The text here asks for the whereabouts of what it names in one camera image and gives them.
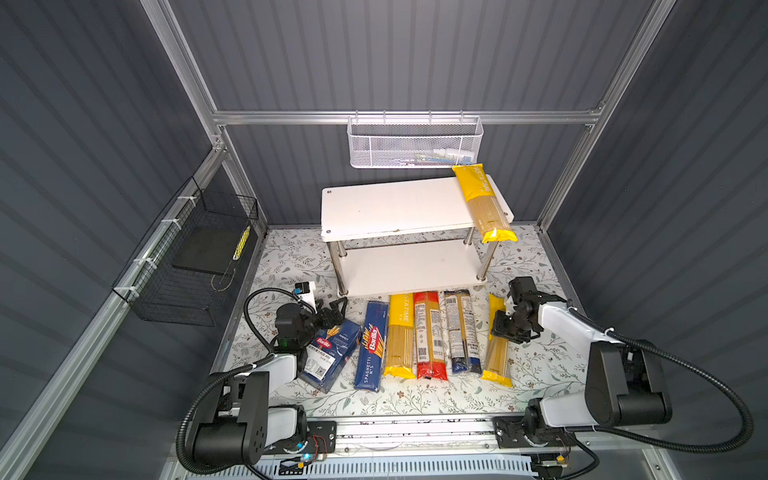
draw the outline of pasta package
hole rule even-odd
[[[453,167],[453,171],[462,187],[464,200],[467,201],[469,213],[475,221],[475,228],[480,232],[482,242],[518,241],[498,204],[491,183],[482,170],[482,164],[457,166]]]
[[[416,333],[416,376],[420,379],[448,380],[442,344],[440,300],[437,292],[413,294]]]
[[[384,375],[414,379],[413,293],[389,296],[389,338]]]
[[[299,378],[328,393],[358,343],[360,325],[350,320],[330,330],[318,330],[317,338],[306,346],[306,363]]]
[[[501,310],[505,312],[507,307],[504,305],[504,299],[497,296],[488,295],[491,302],[491,326],[488,329],[488,352],[485,356],[485,370],[483,370],[483,380],[496,382],[501,386],[512,386],[512,378],[509,374],[509,342],[499,336],[493,336],[493,320],[496,318],[496,312]]]
[[[362,325],[360,358],[355,376],[355,388],[358,390],[379,391],[384,351],[387,349],[388,313],[388,303],[368,302],[366,322]]]
[[[451,370],[481,375],[480,349],[469,290],[445,292],[445,318],[448,320]]]

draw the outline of patterned mat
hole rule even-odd
[[[520,241],[501,243],[496,249],[488,282],[470,289],[472,308],[478,321],[481,360],[485,361],[488,343],[488,294],[504,297],[508,281],[516,276],[532,276],[537,287],[545,292],[563,296],[549,259],[533,226],[514,226]],[[345,242],[348,249],[399,243],[464,238],[466,230],[417,233]],[[485,246],[475,235],[475,248],[482,254]],[[296,282],[314,280],[319,297],[326,303],[336,298],[336,276],[328,249],[320,238],[319,229],[271,230],[259,263],[252,291],[263,286],[290,289]],[[349,299],[347,318],[362,323],[368,300],[388,301],[388,297],[354,297]],[[277,307],[287,298],[265,293],[251,302],[250,315],[266,338],[272,338]],[[442,292],[440,305],[445,322]],[[586,359],[581,358],[554,333],[545,331],[540,339],[525,345],[511,345],[512,388],[480,380],[477,376],[451,376],[449,381],[426,379],[382,379],[378,393],[353,388],[358,352],[344,367],[341,376],[327,394],[318,392],[301,380],[293,380],[278,388],[270,397],[271,405],[301,404],[311,417],[349,415],[424,415],[439,413],[520,412],[528,400],[539,396],[556,396],[584,389]],[[252,362],[266,355],[266,350],[240,321],[227,369]]]

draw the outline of gray corrugated wall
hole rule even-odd
[[[571,110],[650,1],[171,4],[220,110]]]
[[[139,2],[0,2],[0,78],[2,445],[210,143]],[[28,478],[93,476],[125,449],[154,474],[219,337],[129,319]]]
[[[550,235],[600,324],[730,384],[756,416],[735,452],[674,454],[685,478],[764,472],[768,454],[768,3],[678,0]],[[735,409],[665,365],[668,439],[718,442]]]
[[[232,141],[270,224],[320,223],[325,187],[453,175],[449,168],[352,168],[346,127],[232,125]],[[536,220],[584,127],[485,127],[480,155],[515,214]]]
[[[220,110],[597,107],[650,0],[172,0]],[[320,223],[324,187],[450,175],[358,170],[343,127],[228,127],[270,224]],[[480,160],[536,220],[579,126],[485,126]]]

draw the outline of shelf bottom board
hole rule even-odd
[[[464,240],[347,250],[341,269],[348,296],[444,290],[482,285],[480,259]]]

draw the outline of red pasta package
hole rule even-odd
[[[440,300],[437,292],[413,294],[416,333],[416,377],[448,381],[442,344]]]

